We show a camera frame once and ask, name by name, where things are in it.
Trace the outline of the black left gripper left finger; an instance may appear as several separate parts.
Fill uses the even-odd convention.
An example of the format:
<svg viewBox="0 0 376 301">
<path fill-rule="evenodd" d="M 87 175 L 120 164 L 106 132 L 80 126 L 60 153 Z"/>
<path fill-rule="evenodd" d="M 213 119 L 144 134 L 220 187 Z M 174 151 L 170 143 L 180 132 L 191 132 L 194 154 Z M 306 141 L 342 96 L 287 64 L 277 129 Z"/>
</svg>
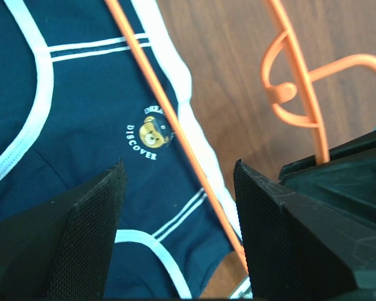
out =
<svg viewBox="0 0 376 301">
<path fill-rule="evenodd" d="M 126 182 L 119 162 L 0 221 L 0 300 L 102 298 Z"/>
</svg>

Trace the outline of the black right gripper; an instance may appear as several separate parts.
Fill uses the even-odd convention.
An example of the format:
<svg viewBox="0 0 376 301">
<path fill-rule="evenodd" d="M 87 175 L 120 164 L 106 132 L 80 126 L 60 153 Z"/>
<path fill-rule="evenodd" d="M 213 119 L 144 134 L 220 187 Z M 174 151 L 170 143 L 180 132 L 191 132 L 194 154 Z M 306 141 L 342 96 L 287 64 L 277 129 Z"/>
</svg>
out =
<svg viewBox="0 0 376 301">
<path fill-rule="evenodd" d="M 331 149 L 330 161 L 307 157 L 285 165 L 280 184 L 376 224 L 376 130 Z"/>
</svg>

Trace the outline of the navy blue underwear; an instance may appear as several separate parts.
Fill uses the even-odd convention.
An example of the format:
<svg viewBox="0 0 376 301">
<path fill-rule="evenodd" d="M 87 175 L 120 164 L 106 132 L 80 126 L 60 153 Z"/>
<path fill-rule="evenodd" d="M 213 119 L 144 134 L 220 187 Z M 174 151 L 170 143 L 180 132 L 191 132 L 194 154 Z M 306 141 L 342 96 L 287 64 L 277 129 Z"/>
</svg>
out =
<svg viewBox="0 0 376 301">
<path fill-rule="evenodd" d="M 0 1 L 0 221 L 117 163 L 105 298 L 197 298 L 232 251 L 103 1 Z"/>
</svg>

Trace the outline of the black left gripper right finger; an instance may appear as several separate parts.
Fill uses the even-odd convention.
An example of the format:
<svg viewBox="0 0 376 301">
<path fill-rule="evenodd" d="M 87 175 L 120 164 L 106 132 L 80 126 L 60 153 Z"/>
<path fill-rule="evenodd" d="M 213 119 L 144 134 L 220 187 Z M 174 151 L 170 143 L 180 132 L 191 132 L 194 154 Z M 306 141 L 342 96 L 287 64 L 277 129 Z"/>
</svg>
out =
<svg viewBox="0 0 376 301">
<path fill-rule="evenodd" d="M 376 228 L 238 160 L 234 190 L 256 300 L 376 300 Z"/>
</svg>

